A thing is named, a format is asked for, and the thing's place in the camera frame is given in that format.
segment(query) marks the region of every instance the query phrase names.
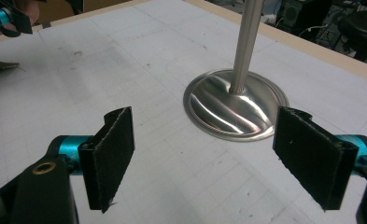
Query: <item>metal stand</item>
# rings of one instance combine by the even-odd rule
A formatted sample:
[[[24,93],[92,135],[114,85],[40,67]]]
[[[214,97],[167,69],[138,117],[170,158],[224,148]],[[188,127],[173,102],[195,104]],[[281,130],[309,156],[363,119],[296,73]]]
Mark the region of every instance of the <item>metal stand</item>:
[[[231,141],[255,141],[275,132],[277,109],[288,106],[272,81],[248,72],[264,0],[246,1],[234,67],[194,79],[184,94],[190,119],[205,132]]]

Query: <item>black chair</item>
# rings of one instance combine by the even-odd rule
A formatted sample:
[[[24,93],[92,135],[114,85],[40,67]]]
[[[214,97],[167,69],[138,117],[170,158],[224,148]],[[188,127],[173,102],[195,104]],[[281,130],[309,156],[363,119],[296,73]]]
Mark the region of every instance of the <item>black chair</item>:
[[[346,44],[356,51],[354,58],[364,62],[367,58],[367,10],[345,16],[338,23],[338,29],[347,38]]]

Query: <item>silver pole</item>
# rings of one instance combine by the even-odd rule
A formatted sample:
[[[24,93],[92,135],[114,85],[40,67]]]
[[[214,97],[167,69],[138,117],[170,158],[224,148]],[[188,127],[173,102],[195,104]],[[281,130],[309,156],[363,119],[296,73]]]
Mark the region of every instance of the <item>silver pole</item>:
[[[259,30],[263,5],[264,0],[245,1],[244,14],[242,15],[238,44],[236,46],[233,79],[229,90],[230,94],[239,95],[245,89],[245,79],[252,58],[256,34]]]

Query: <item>round metal base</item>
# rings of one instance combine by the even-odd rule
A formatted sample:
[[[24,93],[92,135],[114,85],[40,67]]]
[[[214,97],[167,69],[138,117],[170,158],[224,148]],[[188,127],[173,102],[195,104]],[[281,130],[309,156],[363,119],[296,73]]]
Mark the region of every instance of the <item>round metal base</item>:
[[[288,106],[285,93],[272,81],[248,72],[245,90],[229,93],[233,70],[218,70],[194,79],[184,93],[184,107],[202,130],[231,141],[256,141],[275,132],[279,106]]]

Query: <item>white tabletop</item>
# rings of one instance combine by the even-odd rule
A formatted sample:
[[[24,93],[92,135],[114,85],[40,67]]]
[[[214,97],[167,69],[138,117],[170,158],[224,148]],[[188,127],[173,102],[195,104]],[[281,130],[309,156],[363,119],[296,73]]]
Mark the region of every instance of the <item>white tabletop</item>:
[[[58,135],[95,134],[131,106],[136,149],[102,215],[72,176],[80,223],[356,223],[366,181],[351,176],[339,211],[324,212],[272,150],[199,130],[183,92],[232,68],[239,24],[185,1],[151,0],[0,41],[0,187]],[[258,34],[250,70],[331,133],[367,135],[367,78]]]

